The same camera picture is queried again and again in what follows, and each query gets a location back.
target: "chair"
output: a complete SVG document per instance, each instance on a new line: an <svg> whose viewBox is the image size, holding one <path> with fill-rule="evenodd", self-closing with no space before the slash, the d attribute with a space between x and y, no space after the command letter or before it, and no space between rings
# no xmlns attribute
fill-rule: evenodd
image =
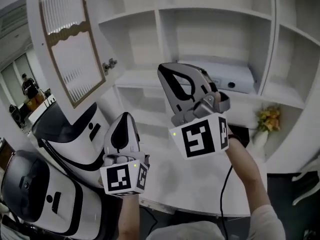
<svg viewBox="0 0 320 240"><path fill-rule="evenodd" d="M313 194L315 194L318 190L320 190L320 155L317 157L316 160L312 161L308 165L306 165L302 170L301 174L298 177L293 177L292 181L296 182L300 179L302 179L303 176L307 174L307 172L317 171L319 182L308 192L302 194L297 199L295 199L292 203L293 206L295 206L297 203L299 203L302 199L305 199Z"/></svg>

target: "black cable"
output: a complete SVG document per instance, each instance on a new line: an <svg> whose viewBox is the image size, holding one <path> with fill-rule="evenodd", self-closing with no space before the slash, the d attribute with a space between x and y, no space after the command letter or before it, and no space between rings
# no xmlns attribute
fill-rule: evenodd
<svg viewBox="0 0 320 240"><path fill-rule="evenodd" d="M225 177L224 185L223 185L223 188L221 190L221 195L220 195L220 212L221 212L223 230L224 230L224 234L225 234L225 240L229 240L229 238L228 238L227 228L226 228L226 225L225 225L224 211L222 209L222 197L224 195L224 191L225 191L225 188L226 188L226 185L227 185L227 181L228 181L228 178L230 176L230 173L231 173L232 169L233 169L233 166L231 165L231 167L230 167L230 169L228 171L228 174Z"/></svg>
<svg viewBox="0 0 320 240"><path fill-rule="evenodd" d="M154 224L152 225L152 227L151 227L150 230L149 230L149 233L148 233L148 236L149 236L149 235L151 234L152 230L154 229L155 225L158 224L158 220L156 219L156 217L155 217L150 211L148 211L147 208L145 208L145 207L141 207L141 208L145 209L146 212L147 212L148 214L150 214L151 217L153 218L153 220L155 221Z"/></svg>

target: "white table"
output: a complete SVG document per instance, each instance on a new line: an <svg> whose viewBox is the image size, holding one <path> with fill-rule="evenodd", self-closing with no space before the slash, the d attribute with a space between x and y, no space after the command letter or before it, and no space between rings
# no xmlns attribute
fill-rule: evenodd
<svg viewBox="0 0 320 240"><path fill-rule="evenodd" d="M226 154L184 160L175 146L155 150L141 145L141 150L151 154L145 193L140 195L142 201L193 213L221 214L220 194L231 166ZM255 150L252 143L247 150L253 154L267 188L266 164L259 158L263 150ZM245 188L234 170L227 181L222 205L225 216L250 216Z"/></svg>

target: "black panel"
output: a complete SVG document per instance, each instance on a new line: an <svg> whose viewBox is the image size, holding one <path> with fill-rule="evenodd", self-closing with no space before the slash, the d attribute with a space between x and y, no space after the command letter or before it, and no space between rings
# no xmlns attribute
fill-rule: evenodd
<svg viewBox="0 0 320 240"><path fill-rule="evenodd" d="M93 128L92 132L90 132L90 135L89 135L90 141L94 140L100 128L101 128L101 125L97 123Z"/></svg>
<svg viewBox="0 0 320 240"><path fill-rule="evenodd" d="M57 102L51 105L32 127L32 133L37 139L55 143L69 143L82 134L97 111L94 103L86 112L71 125Z"/></svg>
<svg viewBox="0 0 320 240"><path fill-rule="evenodd" d="M61 192L55 192L52 204L52 211L57 214L59 202L60 202Z"/></svg>
<svg viewBox="0 0 320 240"><path fill-rule="evenodd" d="M193 99L193 95L195 94L196 88L195 83L189 77L188 75L173 71L171 69L168 69L164 67L162 64L159 65L158 70L162 73L163 77L167 81L168 85L172 89L174 95L180 100L180 101L188 101L190 99ZM181 84L178 82L178 80L175 78L175 75L181 78L186 79L190 85L191 85L191 95L186 94L184 89L181 87Z"/></svg>
<svg viewBox="0 0 320 240"><path fill-rule="evenodd" d="M73 212L72 212L72 219L70 223L69 229L64 233L56 233L60 236L73 236L75 233L77 233L79 229L80 219L81 219L81 212L83 209L83 201L84 201L84 193L82 191L81 186L78 182L71 179L74 187L75 187L75 199L74 199L74 205L73 205Z"/></svg>
<svg viewBox="0 0 320 240"><path fill-rule="evenodd" d="M3 200L19 218L36 222L44 207L49 179L49 166L40 155L19 150L3 176Z"/></svg>
<svg viewBox="0 0 320 240"><path fill-rule="evenodd" d="M201 85L201 89L204 92L204 94L208 93L208 91L207 91L207 89L206 89L206 87L204 85Z"/></svg>
<svg viewBox="0 0 320 240"><path fill-rule="evenodd" d="M111 144L112 146L118 150L124 149L129 142L128 136L128 112L124 112L120 119L120 122L116 126L114 132L111 135Z"/></svg>
<svg viewBox="0 0 320 240"><path fill-rule="evenodd" d="M48 145L48 147L51 149L52 152L55 153L55 155L57 157L59 157L60 159L66 161L67 163L69 163L70 165L73 165L81 170L87 171L87 172L94 172L99 170L102 165L104 164L104 160L103 160L103 156L105 154L105 150L102 149L101 153L99 154L99 156L97 157L97 159L90 164L82 164L82 163L78 163L75 161L72 161L68 158L65 158L64 156L60 155L48 142L46 143L46 145Z"/></svg>
<svg viewBox="0 0 320 240"><path fill-rule="evenodd" d="M218 88L214 82L209 83L209 85L211 87L212 92L216 93L218 91Z"/></svg>

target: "vase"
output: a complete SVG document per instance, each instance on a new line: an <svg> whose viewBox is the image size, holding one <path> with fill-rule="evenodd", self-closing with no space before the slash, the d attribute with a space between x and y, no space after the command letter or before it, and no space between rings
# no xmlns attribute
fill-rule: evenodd
<svg viewBox="0 0 320 240"><path fill-rule="evenodd" d="M261 149L265 146L268 140L269 132L265 131L258 131L255 136L253 137L253 145L257 149Z"/></svg>

